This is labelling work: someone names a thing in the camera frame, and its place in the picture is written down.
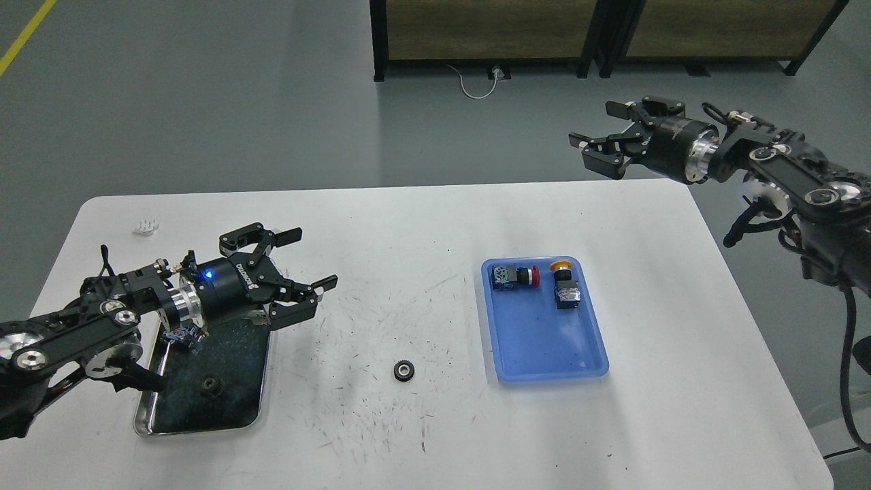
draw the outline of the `white cable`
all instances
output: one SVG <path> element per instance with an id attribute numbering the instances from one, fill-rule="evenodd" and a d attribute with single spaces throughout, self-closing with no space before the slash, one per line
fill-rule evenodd
<path id="1" fill-rule="evenodd" d="M 463 90 L 463 93 L 466 94 L 466 97 L 468 97 L 468 98 L 470 98 L 470 99 L 474 99 L 474 100 L 486 99 L 486 98 L 489 97 L 490 94 L 493 93 L 493 91 L 496 89 L 496 84 L 499 83 L 499 77 L 494 73 L 494 74 L 493 74 L 493 86 L 490 87 L 490 91 L 487 92 L 487 93 L 485 93 L 485 94 L 482 95 L 481 97 L 475 97 L 474 95 L 472 95 L 472 94 L 466 92 L 466 87 L 463 86 L 463 74 L 460 73 L 459 70 L 457 70 L 456 68 L 454 68 L 454 67 L 451 66 L 451 65 L 445 65 L 445 66 L 447 66 L 448 68 L 450 68 L 450 69 L 453 70 L 453 71 L 456 71 L 456 74 L 460 76 L 460 89 L 462 89 L 462 90 Z"/>

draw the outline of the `blue plastic tray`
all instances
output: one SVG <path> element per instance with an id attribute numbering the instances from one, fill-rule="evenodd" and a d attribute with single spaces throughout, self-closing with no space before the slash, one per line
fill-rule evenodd
<path id="1" fill-rule="evenodd" d="M 556 260 L 568 260 L 574 265 L 572 275 L 581 290 L 577 309 L 557 309 L 554 278 L 550 272 L 550 264 Z M 525 268 L 537 265 L 541 269 L 541 285 L 494 291 L 491 268 L 495 264 L 512 263 Z M 608 372 L 608 356 L 584 272 L 574 257 L 489 259 L 481 266 L 481 274 L 499 379 L 515 382 L 596 378 Z"/>

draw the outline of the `gray floor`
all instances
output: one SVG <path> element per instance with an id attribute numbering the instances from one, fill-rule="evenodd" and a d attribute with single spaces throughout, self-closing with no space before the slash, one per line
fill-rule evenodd
<path id="1" fill-rule="evenodd" d="M 0 3 L 0 50 L 40 3 Z M 795 78 L 774 64 L 713 66 L 711 78 L 636 66 L 586 80 L 516 68 L 473 101 L 448 69 L 373 83 L 363 2 L 60 2 L 0 77 L 0 318 L 29 314 L 91 197 L 592 180 L 566 133 L 622 130 L 604 115 L 608 99 L 656 93 L 701 119 L 704 100 L 744 108 L 871 172 L 869 18 L 868 2 L 851 2 Z M 471 72 L 467 87 L 484 93 L 489 82 Z M 737 185 L 692 189 L 718 238 L 742 209 Z M 773 235 L 723 252 L 806 422 L 837 418 L 841 296 L 801 281 Z M 871 334 L 869 304 L 860 298 L 859 335 Z M 871 481 L 863 466 L 838 467 L 839 484 Z"/>

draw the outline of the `white table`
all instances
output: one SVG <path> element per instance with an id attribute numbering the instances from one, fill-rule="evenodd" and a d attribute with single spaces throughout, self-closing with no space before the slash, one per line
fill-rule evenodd
<path id="1" fill-rule="evenodd" d="M 131 233 L 144 218 L 155 235 Z M 273 336 L 260 419 L 142 438 L 138 393 L 86 381 L 0 444 L 4 488 L 833 486 L 692 197 L 667 180 L 101 197 L 33 313 L 76 295 L 100 243 L 116 271 L 189 248 L 204 261 L 253 221 L 303 228 L 272 255 L 291 277 L 340 278 L 314 320 Z M 581 262 L 605 377 L 497 380 L 479 268 L 528 255 Z"/>

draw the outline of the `white plastic piece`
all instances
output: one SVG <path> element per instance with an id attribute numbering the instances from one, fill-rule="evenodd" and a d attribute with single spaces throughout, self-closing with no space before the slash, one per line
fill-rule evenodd
<path id="1" fill-rule="evenodd" d="M 160 221 L 157 220 L 141 220 L 133 233 L 136 235 L 149 236 L 154 235 L 154 232 L 160 228 Z"/>

